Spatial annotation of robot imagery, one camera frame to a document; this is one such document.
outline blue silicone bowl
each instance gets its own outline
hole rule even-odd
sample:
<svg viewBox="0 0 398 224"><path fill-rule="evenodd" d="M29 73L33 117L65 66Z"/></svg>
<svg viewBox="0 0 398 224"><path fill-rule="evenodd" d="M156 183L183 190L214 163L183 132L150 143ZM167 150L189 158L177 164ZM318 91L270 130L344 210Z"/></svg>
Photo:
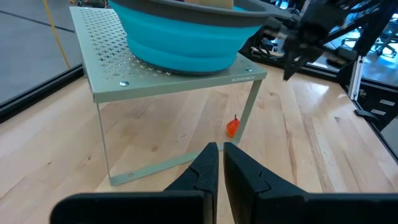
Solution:
<svg viewBox="0 0 398 224"><path fill-rule="evenodd" d="M148 2L159 9L148 6ZM239 17L248 14L243 7L227 10L168 0L109 3L119 16L127 44L136 57L165 70L187 74L215 73L230 67L238 50L261 28L261 21L270 16L269 10L256 11L251 22L247 16Z"/></svg>

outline perforated metal shelf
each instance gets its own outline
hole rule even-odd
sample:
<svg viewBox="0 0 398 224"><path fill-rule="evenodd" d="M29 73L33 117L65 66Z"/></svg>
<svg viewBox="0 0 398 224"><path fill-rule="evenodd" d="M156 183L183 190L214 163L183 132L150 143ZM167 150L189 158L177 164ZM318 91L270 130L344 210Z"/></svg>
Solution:
<svg viewBox="0 0 398 224"><path fill-rule="evenodd" d="M95 103L251 82L266 77L260 66L240 54L229 69L214 75L181 76L164 72L131 53L126 33L112 9L71 7L70 11Z"/></svg>

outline wooden floor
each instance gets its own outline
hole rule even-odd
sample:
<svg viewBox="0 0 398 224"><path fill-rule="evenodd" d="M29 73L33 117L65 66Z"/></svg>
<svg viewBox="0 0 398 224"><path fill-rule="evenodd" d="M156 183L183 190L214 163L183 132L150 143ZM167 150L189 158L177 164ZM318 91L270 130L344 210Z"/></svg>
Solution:
<svg viewBox="0 0 398 224"><path fill-rule="evenodd" d="M395 192L398 167L335 83L269 74L240 148L309 192ZM119 173L228 141L250 84L101 105L112 172ZM98 117L79 79L0 125L2 224L47 223L52 207L77 192L162 190L188 166L111 187ZM218 223L232 223L220 164Z"/></svg>

